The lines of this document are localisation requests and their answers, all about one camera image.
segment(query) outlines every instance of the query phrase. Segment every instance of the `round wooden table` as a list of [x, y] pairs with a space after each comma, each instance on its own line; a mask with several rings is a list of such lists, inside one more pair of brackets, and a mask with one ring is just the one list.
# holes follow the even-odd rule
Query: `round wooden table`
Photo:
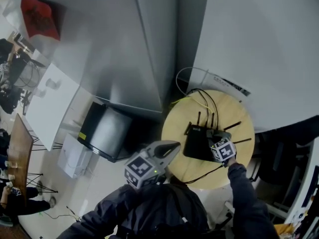
[[[236, 144], [237, 162], [247, 166], [253, 154], [255, 144], [254, 127], [249, 114], [246, 109], [230, 95], [215, 90], [206, 90], [206, 92], [214, 99], [218, 109], [218, 129], [223, 131], [224, 128], [241, 121], [240, 125], [227, 130], [227, 132], [232, 134], [232, 142], [251, 138], [250, 141]], [[206, 98], [208, 106], [215, 112], [215, 128], [217, 123], [215, 106], [205, 93], [202, 92], [202, 94]], [[204, 99], [198, 92], [191, 94], [191, 96], [200, 103], [205, 104]], [[192, 124], [197, 123], [198, 112], [201, 112], [199, 125], [205, 126], [207, 119], [206, 108], [192, 99], [183, 99], [169, 112], [162, 130], [162, 140], [174, 140], [181, 143], [180, 152], [169, 165], [169, 169], [180, 181], [184, 182], [196, 179], [221, 165], [216, 162], [185, 157], [183, 154], [187, 137], [184, 135], [184, 132], [189, 122], [192, 122]], [[211, 117], [211, 113], [209, 112], [208, 126], [210, 126]], [[215, 189], [225, 186], [229, 183], [227, 172], [228, 168], [222, 167], [208, 174], [206, 177], [189, 184], [189, 186], [199, 189]]]

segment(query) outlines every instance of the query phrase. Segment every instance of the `wooden table top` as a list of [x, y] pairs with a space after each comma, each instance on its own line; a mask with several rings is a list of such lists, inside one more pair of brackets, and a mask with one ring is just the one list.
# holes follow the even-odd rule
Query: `wooden table top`
[[19, 188], [24, 197], [26, 196], [26, 179], [32, 146], [33, 138], [28, 132], [21, 117], [17, 114], [13, 124], [7, 153], [8, 161], [16, 162], [18, 168], [9, 168], [8, 174], [13, 174], [15, 176], [13, 186]]
[[[218, 114], [219, 114], [219, 130], [241, 121], [241, 124], [235, 126], [227, 132], [232, 134], [232, 142], [252, 138], [251, 141], [246, 141], [236, 144], [237, 162], [247, 166], [253, 154], [255, 145], [255, 134], [253, 123], [246, 109], [233, 97], [220, 91], [206, 90], [206, 92], [214, 99]], [[204, 99], [198, 92], [191, 94], [197, 101], [205, 104]], [[205, 96], [208, 106], [215, 112], [214, 128], [217, 122], [215, 106], [208, 96]], [[220, 163], [199, 160], [195, 158], [185, 157], [183, 150], [186, 142], [184, 132], [189, 122], [197, 123], [198, 112], [201, 112], [199, 125], [205, 126], [207, 119], [206, 108], [199, 105], [192, 99], [183, 99], [179, 101], [168, 114], [163, 130], [162, 140], [174, 140], [181, 143], [180, 152], [169, 165], [170, 171], [180, 181], [191, 181], [205, 173], [220, 166]], [[199, 189], [215, 189], [229, 184], [227, 177], [228, 168], [220, 168], [215, 172], [210, 173], [206, 177], [189, 184], [190, 187]]]

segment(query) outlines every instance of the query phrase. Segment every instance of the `yellow cable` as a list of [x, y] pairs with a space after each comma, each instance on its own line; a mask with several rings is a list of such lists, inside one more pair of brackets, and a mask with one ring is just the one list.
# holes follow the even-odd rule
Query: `yellow cable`
[[211, 109], [211, 108], [209, 108], [208, 106], [206, 106], [206, 105], [203, 105], [203, 104], [201, 104], [199, 101], [197, 101], [197, 100], [195, 100], [194, 98], [192, 98], [196, 103], [198, 103], [199, 105], [201, 105], [201, 106], [203, 106], [203, 107], [205, 107], [205, 108], [207, 108], [207, 109], [209, 109], [210, 110], [210, 112], [211, 112], [211, 114], [213, 114], [213, 110]]
[[183, 99], [190, 99], [191, 97], [185, 97], [185, 98], [181, 98], [181, 99], [178, 99], [177, 101], [175, 101], [175, 102], [172, 102], [171, 104], [173, 105], [173, 104], [176, 104], [176, 103], [178, 103], [179, 101], [181, 101], [181, 100], [183, 100]]
[[172, 102], [171, 104], [173, 105], [173, 104], [176, 104], [176, 103], [178, 103], [179, 101], [181, 101], [181, 100], [184, 100], [184, 99], [193, 99], [196, 103], [198, 103], [200, 106], [203, 106], [203, 107], [205, 107], [205, 108], [207, 108], [207, 109], [209, 109], [210, 110], [210, 112], [211, 112], [211, 114], [213, 114], [213, 110], [210, 108], [210, 107], [208, 107], [208, 106], [206, 106], [206, 105], [203, 105], [203, 104], [201, 104], [199, 101], [197, 101], [196, 99], [194, 99], [193, 97], [185, 97], [185, 98], [181, 98], [181, 99], [179, 99], [179, 100], [177, 100], [177, 101], [175, 101], [175, 102]]

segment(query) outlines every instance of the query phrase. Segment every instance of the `yellow tag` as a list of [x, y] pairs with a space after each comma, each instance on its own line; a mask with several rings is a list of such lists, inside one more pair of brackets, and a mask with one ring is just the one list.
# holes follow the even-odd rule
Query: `yellow tag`
[[85, 140], [86, 135], [84, 133], [79, 132], [79, 137], [82, 138], [83, 140]]

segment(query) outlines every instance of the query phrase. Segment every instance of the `hand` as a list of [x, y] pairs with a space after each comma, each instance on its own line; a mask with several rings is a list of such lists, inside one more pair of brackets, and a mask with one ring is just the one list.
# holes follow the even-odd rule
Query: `hand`
[[8, 186], [5, 186], [3, 188], [3, 192], [2, 192], [3, 195], [10, 195], [11, 194], [11, 188], [9, 188]]
[[232, 164], [235, 164], [235, 163], [237, 163], [236, 158], [231, 157], [227, 162], [227, 166], [230, 167]]

